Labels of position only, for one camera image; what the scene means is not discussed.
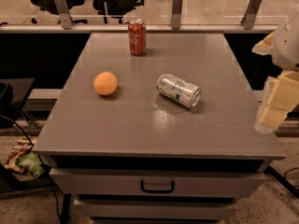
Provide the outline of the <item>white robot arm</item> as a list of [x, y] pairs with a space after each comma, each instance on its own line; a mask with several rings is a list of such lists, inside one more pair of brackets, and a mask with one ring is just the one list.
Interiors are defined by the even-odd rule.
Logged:
[[272, 63], [282, 69], [278, 77], [265, 81], [254, 124], [258, 133], [271, 133], [299, 105], [299, 5], [252, 51], [262, 56], [269, 54]]

